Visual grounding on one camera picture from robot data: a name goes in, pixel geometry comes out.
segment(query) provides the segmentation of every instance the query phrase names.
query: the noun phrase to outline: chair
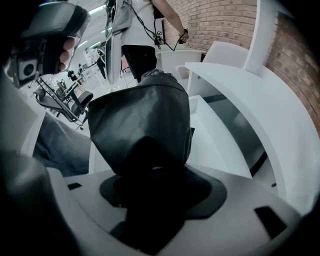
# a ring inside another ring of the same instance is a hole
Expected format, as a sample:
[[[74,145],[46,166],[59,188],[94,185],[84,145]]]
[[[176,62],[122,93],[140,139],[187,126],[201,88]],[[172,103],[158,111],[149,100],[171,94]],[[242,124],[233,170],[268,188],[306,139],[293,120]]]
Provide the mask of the chair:
[[[80,126],[82,126],[88,119],[88,111],[85,110],[85,108],[88,106],[89,102],[94,97],[94,95],[91,92],[85,91],[78,98],[78,101],[82,106],[82,109],[76,103],[74,103],[70,109],[69,106],[63,103],[60,99],[47,96],[46,91],[43,88],[39,88],[33,93],[35,94],[36,101],[42,107],[50,110],[54,110],[63,114],[69,122],[74,123],[76,121],[80,121],[79,116],[81,114],[85,114],[83,121],[82,122],[80,121],[81,122]]]
[[[249,50],[229,42],[214,41],[206,56],[204,63],[216,63],[242,68],[245,64]],[[184,65],[175,68],[180,77],[178,80],[189,78],[189,69]]]

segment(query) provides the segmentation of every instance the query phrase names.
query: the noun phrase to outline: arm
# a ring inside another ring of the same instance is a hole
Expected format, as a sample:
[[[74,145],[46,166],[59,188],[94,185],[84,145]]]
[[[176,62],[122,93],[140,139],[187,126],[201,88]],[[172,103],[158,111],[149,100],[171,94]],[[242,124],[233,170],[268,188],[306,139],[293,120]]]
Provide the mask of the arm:
[[[153,5],[162,13],[167,21],[179,32],[182,36],[185,33],[184,26],[181,23],[179,15],[175,10],[167,3],[166,0],[151,0]],[[188,39],[188,34],[184,34],[184,38]]]

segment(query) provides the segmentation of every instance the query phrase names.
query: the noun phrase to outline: white chair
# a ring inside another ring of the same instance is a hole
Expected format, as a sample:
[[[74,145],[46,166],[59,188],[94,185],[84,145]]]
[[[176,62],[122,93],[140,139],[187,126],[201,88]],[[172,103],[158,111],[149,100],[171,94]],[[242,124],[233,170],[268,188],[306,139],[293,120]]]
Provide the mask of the white chair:
[[[249,50],[229,42],[214,41],[206,56],[204,63],[216,63],[242,68],[246,62]],[[189,78],[189,69],[184,65],[175,67],[180,77],[178,80]]]

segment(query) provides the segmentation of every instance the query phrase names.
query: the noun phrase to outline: ceiling light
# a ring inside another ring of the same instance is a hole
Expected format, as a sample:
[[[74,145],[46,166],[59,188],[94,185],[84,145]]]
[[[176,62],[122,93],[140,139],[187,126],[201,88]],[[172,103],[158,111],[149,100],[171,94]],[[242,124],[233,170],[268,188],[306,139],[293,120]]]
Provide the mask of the ceiling light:
[[[84,42],[80,43],[77,48],[79,48],[80,46],[84,45],[86,42],[88,42],[88,40],[85,40]]]
[[[95,44],[91,45],[89,48],[93,48],[93,47],[97,46],[97,45],[100,44],[100,43],[101,43],[101,41],[96,42]]]
[[[90,14],[90,15],[92,15],[92,14],[94,14],[94,13],[96,13],[96,12],[98,12],[98,11],[102,10],[104,7],[106,7],[106,5],[101,5],[101,6],[97,7],[97,8],[95,8],[95,9],[93,9],[93,10],[89,11],[89,14]]]

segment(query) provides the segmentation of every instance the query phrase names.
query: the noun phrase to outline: black shorts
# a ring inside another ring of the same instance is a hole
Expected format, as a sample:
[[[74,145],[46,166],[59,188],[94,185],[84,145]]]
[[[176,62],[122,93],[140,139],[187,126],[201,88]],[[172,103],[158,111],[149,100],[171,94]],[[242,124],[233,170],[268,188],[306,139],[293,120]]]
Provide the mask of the black shorts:
[[[122,52],[128,62],[133,77],[138,83],[141,76],[157,67],[156,50],[146,45],[123,45]]]

